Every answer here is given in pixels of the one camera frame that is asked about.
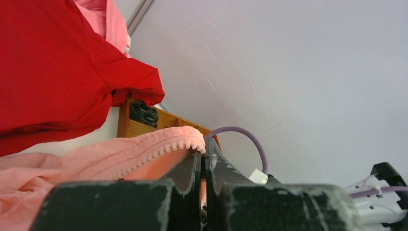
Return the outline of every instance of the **red fabric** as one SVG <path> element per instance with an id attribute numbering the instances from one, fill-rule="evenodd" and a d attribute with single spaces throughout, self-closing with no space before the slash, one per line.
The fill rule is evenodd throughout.
<path id="1" fill-rule="evenodd" d="M 2 0 L 0 15 L 0 156 L 92 132 L 129 93 L 163 99 L 157 69 L 94 33 L 71 0 Z"/>

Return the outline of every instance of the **wooden organizer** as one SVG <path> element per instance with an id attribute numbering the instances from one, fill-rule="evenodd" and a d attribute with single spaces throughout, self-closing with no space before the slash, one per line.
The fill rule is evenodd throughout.
<path id="1" fill-rule="evenodd" d="M 134 103 L 134 102 L 137 102 L 137 100 L 128 98 L 126 102 L 120 106 L 119 121 L 118 121 L 118 126 L 117 126 L 117 136 L 118 137 L 131 138 L 131 137 L 139 136 L 141 134 L 156 131 L 158 129 L 169 128 L 169 127 L 182 127 L 182 126 L 191 126 L 193 128 L 196 128 L 203 135 L 206 135 L 211 131 L 197 124 L 194 124 L 188 120 L 185 120 L 176 115 L 163 111 L 159 108 L 157 108 L 157 112 L 159 115 L 159 120 L 157 122 L 157 128 L 153 128 L 148 125 L 136 122 L 134 120 L 129 119 L 130 103 Z M 217 136 L 213 136 L 213 138 L 216 140 L 218 146 L 220 147 Z"/>

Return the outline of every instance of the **pink towel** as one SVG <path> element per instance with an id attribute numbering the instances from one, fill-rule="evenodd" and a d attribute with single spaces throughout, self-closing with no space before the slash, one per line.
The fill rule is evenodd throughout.
<path id="1" fill-rule="evenodd" d="M 75 148 L 62 158 L 45 153 L 0 157 L 0 229 L 28 230 L 44 197 L 58 183 L 155 180 L 189 148 L 205 153 L 205 142 L 197 129 L 184 126 Z M 205 187 L 202 191 L 205 198 Z"/>
<path id="2" fill-rule="evenodd" d="M 95 33 L 127 54 L 130 37 L 125 19 L 114 0 L 74 0 L 74 2 Z"/>

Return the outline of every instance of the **scratched black surface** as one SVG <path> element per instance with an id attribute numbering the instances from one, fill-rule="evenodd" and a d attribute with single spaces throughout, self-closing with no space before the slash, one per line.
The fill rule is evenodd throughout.
<path id="1" fill-rule="evenodd" d="M 63 183 L 48 194 L 30 231 L 165 230 L 172 187 L 167 180 Z"/>
<path id="2" fill-rule="evenodd" d="M 200 230 L 201 214 L 201 154 L 189 154 L 162 179 L 175 183 L 171 194 L 168 230 Z"/>
<path id="3" fill-rule="evenodd" d="M 284 189 L 232 186 L 221 194 L 231 230 L 345 231 L 345 221 L 333 209 L 331 195 L 282 194 Z"/>
<path id="4" fill-rule="evenodd" d="M 351 198 L 342 189 L 283 185 L 277 180 L 254 184 L 222 156 L 213 139 L 207 141 L 206 177 L 209 231 L 362 230 Z M 349 220 L 340 214 L 350 215 Z"/>

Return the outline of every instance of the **white connector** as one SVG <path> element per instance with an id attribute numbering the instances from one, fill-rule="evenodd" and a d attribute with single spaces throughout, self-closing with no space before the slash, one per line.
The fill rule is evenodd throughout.
<path id="1" fill-rule="evenodd" d="M 255 169 L 255 171 L 253 171 L 253 173 L 250 175 L 249 179 L 256 184 L 266 184 L 268 181 L 268 176 L 262 171 Z"/>

